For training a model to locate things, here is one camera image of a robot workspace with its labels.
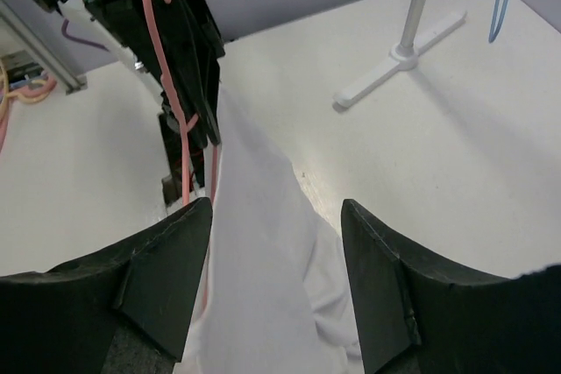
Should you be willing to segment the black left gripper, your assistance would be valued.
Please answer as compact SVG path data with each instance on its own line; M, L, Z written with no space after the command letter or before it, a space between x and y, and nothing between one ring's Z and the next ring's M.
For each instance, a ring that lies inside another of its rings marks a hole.
M96 43L139 79L164 85L142 0L33 0L43 11L87 27ZM205 0L153 0L159 40L188 137L204 149L220 143L217 98L224 41Z

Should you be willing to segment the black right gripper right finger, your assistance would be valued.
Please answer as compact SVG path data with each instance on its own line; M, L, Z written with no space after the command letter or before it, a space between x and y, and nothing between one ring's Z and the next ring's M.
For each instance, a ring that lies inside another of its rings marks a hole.
M445 258L357 201L344 258L368 373L557 373L560 269L507 279Z

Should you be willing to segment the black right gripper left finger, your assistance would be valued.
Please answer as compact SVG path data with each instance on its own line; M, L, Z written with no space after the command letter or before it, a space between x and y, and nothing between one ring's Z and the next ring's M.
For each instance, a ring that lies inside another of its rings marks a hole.
M202 197L48 272L2 277L2 372L172 372L185 349L212 216Z

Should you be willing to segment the pink wire hanger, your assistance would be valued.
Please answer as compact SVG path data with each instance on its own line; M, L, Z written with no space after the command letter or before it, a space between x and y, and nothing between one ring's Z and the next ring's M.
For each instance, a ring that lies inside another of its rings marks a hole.
M166 4L170 4L172 0L164 0ZM189 193L189 180L191 173L188 169L188 160L190 159L190 150L188 144L188 132L195 126L198 121L198 115L193 116L189 121L186 120L185 114L181 107L181 102L177 90L174 86L173 77L169 66L167 64L167 56L165 54L160 34L158 31L158 26L153 10L153 0L142 0L143 10L146 19L146 25L150 40L153 44L153 49L157 61L160 65L161 77L160 81L162 87L164 88L168 101L171 105L171 109L175 118L179 123L180 128L180 138L181 138L181 198L182 204L186 207L190 203L190 193Z

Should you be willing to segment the white t shirt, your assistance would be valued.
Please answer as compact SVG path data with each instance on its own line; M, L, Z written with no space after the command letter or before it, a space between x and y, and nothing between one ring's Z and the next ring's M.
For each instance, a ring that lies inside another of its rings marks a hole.
M360 373L341 237L279 147L221 89L222 144L201 289L178 373Z

